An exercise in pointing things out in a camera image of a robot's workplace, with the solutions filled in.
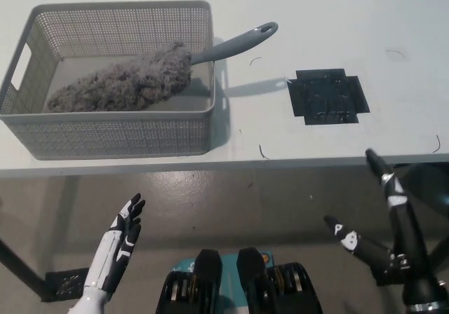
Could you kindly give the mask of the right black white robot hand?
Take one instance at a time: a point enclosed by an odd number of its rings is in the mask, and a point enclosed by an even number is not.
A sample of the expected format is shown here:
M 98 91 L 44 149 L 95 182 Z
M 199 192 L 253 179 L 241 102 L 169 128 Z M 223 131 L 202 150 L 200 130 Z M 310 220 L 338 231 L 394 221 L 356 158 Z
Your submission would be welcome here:
M 335 217 L 323 217 L 341 246 L 366 265 L 379 286 L 403 285 L 406 313 L 447 313 L 448 292 L 431 267 L 410 197 L 396 173 L 373 149 L 366 149 L 367 163 L 387 203 L 394 246 L 385 247 L 363 238 Z

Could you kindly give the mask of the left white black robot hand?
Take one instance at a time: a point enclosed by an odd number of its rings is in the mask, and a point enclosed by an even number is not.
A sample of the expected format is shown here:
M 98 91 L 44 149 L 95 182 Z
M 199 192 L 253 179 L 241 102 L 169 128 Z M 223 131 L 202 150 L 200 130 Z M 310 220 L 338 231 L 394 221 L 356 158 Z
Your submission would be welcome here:
M 84 287 L 115 293 L 130 261 L 141 231 L 140 214 L 145 206 L 141 194 L 133 196 L 104 233 L 89 268 Z

